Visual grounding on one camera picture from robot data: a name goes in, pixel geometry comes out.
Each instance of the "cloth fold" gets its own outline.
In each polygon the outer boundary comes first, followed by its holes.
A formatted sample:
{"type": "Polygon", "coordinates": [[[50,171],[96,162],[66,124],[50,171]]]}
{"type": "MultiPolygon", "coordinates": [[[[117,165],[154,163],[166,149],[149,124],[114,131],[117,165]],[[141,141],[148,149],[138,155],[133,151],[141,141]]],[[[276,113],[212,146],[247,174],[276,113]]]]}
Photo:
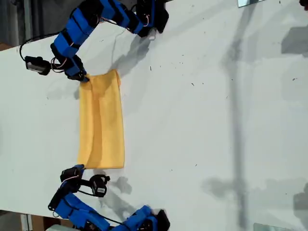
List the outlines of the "cloth fold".
{"type": "Polygon", "coordinates": [[[79,87],[78,163],[85,168],[122,168],[124,132],[118,72],[87,77],[89,82],[79,87]]]}

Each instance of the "black cable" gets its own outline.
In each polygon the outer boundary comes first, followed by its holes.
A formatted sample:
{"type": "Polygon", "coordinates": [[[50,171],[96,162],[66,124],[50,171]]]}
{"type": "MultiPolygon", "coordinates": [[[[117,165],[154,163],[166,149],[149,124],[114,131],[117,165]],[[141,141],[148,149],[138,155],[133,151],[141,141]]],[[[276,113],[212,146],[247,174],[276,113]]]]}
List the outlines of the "black cable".
{"type": "MultiPolygon", "coordinates": [[[[64,203],[65,203],[67,206],[69,206],[71,209],[79,210],[79,208],[76,208],[76,207],[71,206],[71,205],[67,202],[67,200],[66,200],[64,197],[63,197],[63,200],[64,200],[64,203]]],[[[131,231],[130,228],[129,228],[126,224],[124,224],[124,223],[121,223],[121,222],[116,221],[116,220],[112,220],[112,219],[110,219],[110,218],[108,218],[108,217],[105,217],[105,216],[103,216],[103,215],[101,215],[101,214],[99,214],[98,212],[93,211],[93,210],[89,211],[89,213],[96,214],[96,215],[98,215],[98,216],[100,216],[100,217],[102,217],[102,218],[104,218],[104,219],[106,219],[106,220],[112,221],[112,222],[114,222],[114,223],[116,223],[116,224],[119,224],[119,225],[123,225],[123,226],[125,226],[129,231],[131,231]]]]}
{"type": "Polygon", "coordinates": [[[114,223],[116,223],[116,224],[123,225],[123,226],[125,226],[129,231],[131,231],[130,228],[129,228],[126,224],[124,224],[123,222],[119,222],[119,221],[116,221],[116,220],[112,220],[112,219],[110,219],[110,218],[108,218],[108,217],[105,217],[105,216],[99,214],[99,213],[96,212],[96,211],[90,211],[90,213],[96,214],[96,215],[98,215],[98,216],[100,216],[100,217],[102,217],[102,218],[104,218],[104,219],[106,219],[106,220],[112,221],[112,222],[114,222],[114,223]]]}
{"type": "Polygon", "coordinates": [[[52,34],[39,35],[39,36],[32,37],[32,38],[30,38],[30,39],[27,39],[26,41],[24,41],[24,42],[21,44],[21,46],[20,46],[20,48],[19,48],[20,57],[25,61],[25,59],[23,58],[23,55],[21,54],[21,50],[22,50],[23,46],[24,46],[26,43],[31,42],[31,41],[33,41],[33,40],[35,40],[35,39],[38,39],[38,38],[42,39],[42,38],[45,38],[45,37],[54,36],[54,35],[57,35],[57,34],[59,34],[59,33],[60,33],[60,31],[59,31],[59,32],[56,32],[56,33],[52,33],[52,34]]]}
{"type": "Polygon", "coordinates": [[[85,195],[89,195],[89,196],[95,196],[95,195],[93,195],[93,194],[90,194],[90,193],[84,192],[84,191],[82,191],[82,190],[78,190],[78,192],[83,193],[83,194],[85,194],[85,195]]]}
{"type": "Polygon", "coordinates": [[[58,216],[55,216],[55,215],[54,215],[54,211],[52,212],[52,216],[53,216],[54,218],[58,218],[58,217],[59,217],[59,215],[58,215],[58,216]]]}
{"type": "Polygon", "coordinates": [[[130,9],[130,11],[133,11],[134,7],[137,6],[137,4],[133,5],[130,9]]]}

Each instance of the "yellow towel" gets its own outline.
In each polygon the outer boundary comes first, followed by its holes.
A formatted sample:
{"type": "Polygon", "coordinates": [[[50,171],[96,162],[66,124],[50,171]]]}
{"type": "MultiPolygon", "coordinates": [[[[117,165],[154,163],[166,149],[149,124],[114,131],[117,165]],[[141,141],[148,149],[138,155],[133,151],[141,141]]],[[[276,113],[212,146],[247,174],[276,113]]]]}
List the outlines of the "yellow towel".
{"type": "Polygon", "coordinates": [[[124,134],[120,78],[116,70],[81,83],[78,163],[86,168],[122,168],[124,134]]]}

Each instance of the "cable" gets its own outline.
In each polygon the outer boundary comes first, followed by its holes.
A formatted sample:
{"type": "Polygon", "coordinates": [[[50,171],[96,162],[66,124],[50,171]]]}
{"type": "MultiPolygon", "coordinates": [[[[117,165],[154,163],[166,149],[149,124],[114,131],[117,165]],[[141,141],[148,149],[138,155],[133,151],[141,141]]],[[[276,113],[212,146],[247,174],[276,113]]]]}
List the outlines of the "cable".
{"type": "Polygon", "coordinates": [[[83,194],[85,194],[85,195],[89,195],[89,196],[95,196],[95,195],[93,195],[93,194],[84,192],[84,191],[82,191],[82,190],[78,190],[78,192],[83,193],[83,194]]]}
{"type": "Polygon", "coordinates": [[[108,217],[105,217],[105,216],[99,214],[99,213],[96,212],[96,211],[89,211],[89,212],[90,212],[90,213],[93,213],[93,214],[96,214],[96,215],[98,215],[98,216],[100,216],[100,217],[102,217],[102,218],[104,218],[104,219],[106,219],[106,220],[112,221],[112,222],[114,222],[114,223],[116,223],[116,224],[123,225],[123,226],[125,226],[129,231],[131,231],[130,228],[129,228],[126,224],[124,224],[123,222],[119,222],[119,221],[116,221],[116,220],[112,220],[112,219],[110,219],[110,218],[108,218],[108,217]]]}
{"type": "Polygon", "coordinates": [[[135,6],[137,6],[137,4],[133,5],[130,9],[130,11],[133,11],[133,9],[135,8],[135,6]]]}
{"type": "Polygon", "coordinates": [[[57,35],[57,34],[59,34],[59,33],[60,33],[60,31],[59,31],[59,32],[56,32],[56,33],[46,34],[46,35],[34,36],[34,37],[32,37],[32,38],[27,39],[26,41],[24,41],[24,42],[20,45],[20,48],[19,48],[19,54],[20,54],[20,57],[22,58],[22,60],[25,61],[25,59],[23,58],[23,55],[21,54],[21,50],[22,50],[23,46],[24,46],[26,43],[31,42],[31,41],[33,41],[33,40],[35,40],[35,39],[38,39],[38,38],[41,38],[41,39],[42,39],[42,38],[44,38],[44,37],[54,36],[54,35],[57,35]]]}
{"type": "MultiPolygon", "coordinates": [[[[69,206],[71,209],[79,210],[79,208],[76,208],[76,207],[74,207],[74,206],[71,206],[71,205],[67,202],[67,200],[65,199],[65,197],[63,197],[62,199],[63,199],[64,203],[65,203],[67,206],[69,206]]],[[[96,214],[96,215],[98,215],[98,216],[100,216],[100,217],[102,217],[102,218],[104,218],[104,219],[106,219],[106,220],[112,221],[112,222],[114,222],[114,223],[116,223],[116,224],[119,224],[119,225],[123,225],[123,226],[125,226],[129,231],[131,231],[130,228],[129,228],[126,224],[121,223],[121,222],[116,221],[116,220],[112,220],[112,219],[110,219],[110,218],[108,218],[108,217],[105,217],[105,216],[99,214],[98,212],[96,212],[95,210],[91,210],[91,211],[89,211],[89,213],[96,214]]]]}
{"type": "Polygon", "coordinates": [[[116,23],[111,22],[110,20],[108,20],[108,19],[106,19],[106,18],[101,17],[101,19],[103,19],[104,21],[106,21],[106,22],[108,22],[108,23],[111,23],[111,24],[113,24],[113,25],[117,25],[116,23]]]}
{"type": "Polygon", "coordinates": [[[74,179],[74,178],[77,178],[77,177],[79,177],[79,175],[73,176],[73,177],[69,177],[69,178],[63,180],[63,181],[62,181],[62,184],[60,185],[60,187],[62,187],[62,185],[64,184],[64,182],[66,182],[67,180],[74,179]]]}
{"type": "Polygon", "coordinates": [[[58,218],[58,217],[59,217],[59,215],[58,215],[58,216],[55,216],[55,215],[54,215],[54,211],[52,212],[52,216],[53,216],[54,218],[58,218]]]}

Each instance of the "floor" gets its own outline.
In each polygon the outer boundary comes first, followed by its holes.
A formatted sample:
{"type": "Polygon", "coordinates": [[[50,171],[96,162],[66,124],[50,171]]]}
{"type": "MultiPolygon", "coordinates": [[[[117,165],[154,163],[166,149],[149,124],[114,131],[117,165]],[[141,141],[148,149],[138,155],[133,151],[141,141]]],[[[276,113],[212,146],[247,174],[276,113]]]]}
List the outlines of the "floor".
{"type": "MultiPolygon", "coordinates": [[[[32,37],[62,30],[71,11],[82,1],[31,0],[32,37]]],[[[119,2],[130,9],[137,0],[119,0],[119,2]]],[[[25,40],[24,14],[22,0],[0,0],[0,42],[17,46],[25,40]]]]}
{"type": "Polygon", "coordinates": [[[0,211],[0,231],[21,231],[20,215],[0,211]]]}

